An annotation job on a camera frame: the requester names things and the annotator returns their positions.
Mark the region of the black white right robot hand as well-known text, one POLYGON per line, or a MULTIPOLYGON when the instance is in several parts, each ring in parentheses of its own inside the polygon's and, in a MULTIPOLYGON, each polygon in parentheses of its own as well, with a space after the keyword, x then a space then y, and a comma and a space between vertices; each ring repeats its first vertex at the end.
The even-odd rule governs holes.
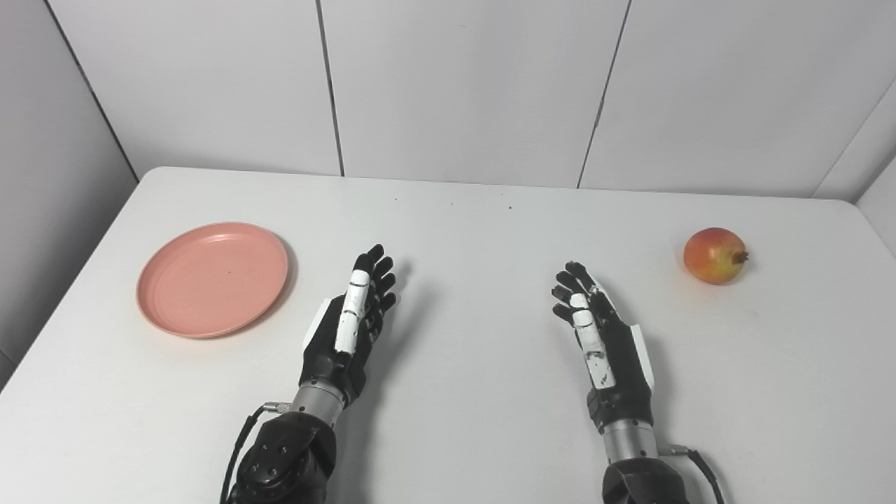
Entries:
POLYGON ((653 426, 654 376, 640 326, 621 319, 580 262, 567 262, 556 281, 552 312, 573 329, 582 351, 591 380, 587 407, 598 432, 618 421, 653 426))

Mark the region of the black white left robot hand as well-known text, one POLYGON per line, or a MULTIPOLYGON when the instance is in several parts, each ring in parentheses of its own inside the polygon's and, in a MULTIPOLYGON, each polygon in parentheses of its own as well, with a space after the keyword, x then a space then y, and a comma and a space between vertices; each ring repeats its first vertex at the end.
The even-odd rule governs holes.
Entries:
POLYGON ((333 387, 349 407, 367 385, 372 345, 384 331, 384 319, 397 302, 393 259, 382 244, 361 254, 344 293, 325 299, 311 320, 303 352, 300 385, 333 387))

